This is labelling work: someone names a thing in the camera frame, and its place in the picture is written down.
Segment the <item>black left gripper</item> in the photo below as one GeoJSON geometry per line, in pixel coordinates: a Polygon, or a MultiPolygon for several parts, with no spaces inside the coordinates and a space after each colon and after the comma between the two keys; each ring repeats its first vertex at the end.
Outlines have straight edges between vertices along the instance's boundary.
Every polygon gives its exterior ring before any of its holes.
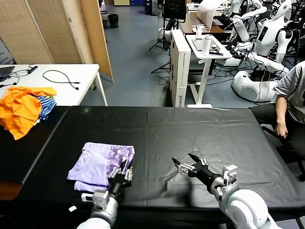
{"type": "Polygon", "coordinates": [[[125,175],[117,175],[124,171],[126,162],[127,160],[124,160],[118,167],[113,167],[108,175],[108,179],[110,179],[109,193],[112,198],[121,198],[124,189],[131,186],[132,167],[126,170],[125,175]]]}

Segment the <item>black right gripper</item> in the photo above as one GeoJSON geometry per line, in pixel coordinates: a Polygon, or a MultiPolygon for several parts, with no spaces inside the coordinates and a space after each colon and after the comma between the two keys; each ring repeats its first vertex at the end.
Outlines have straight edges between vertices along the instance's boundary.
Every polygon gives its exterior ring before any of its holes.
{"type": "Polygon", "coordinates": [[[188,174],[189,177],[195,177],[205,184],[207,188],[211,188],[214,180],[221,177],[221,175],[213,173],[208,169],[208,162],[204,157],[191,153],[188,155],[194,161],[192,165],[181,163],[179,160],[172,158],[178,172],[188,174]]]}

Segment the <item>bystander hand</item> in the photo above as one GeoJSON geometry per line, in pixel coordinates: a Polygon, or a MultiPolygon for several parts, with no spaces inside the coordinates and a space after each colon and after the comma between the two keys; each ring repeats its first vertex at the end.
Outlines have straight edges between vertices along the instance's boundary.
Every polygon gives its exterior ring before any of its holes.
{"type": "Polygon", "coordinates": [[[287,138],[287,135],[288,135],[288,130],[287,130],[287,127],[285,124],[283,123],[277,123],[276,124],[276,127],[275,127],[275,133],[283,138],[283,139],[286,139],[287,138]]]}

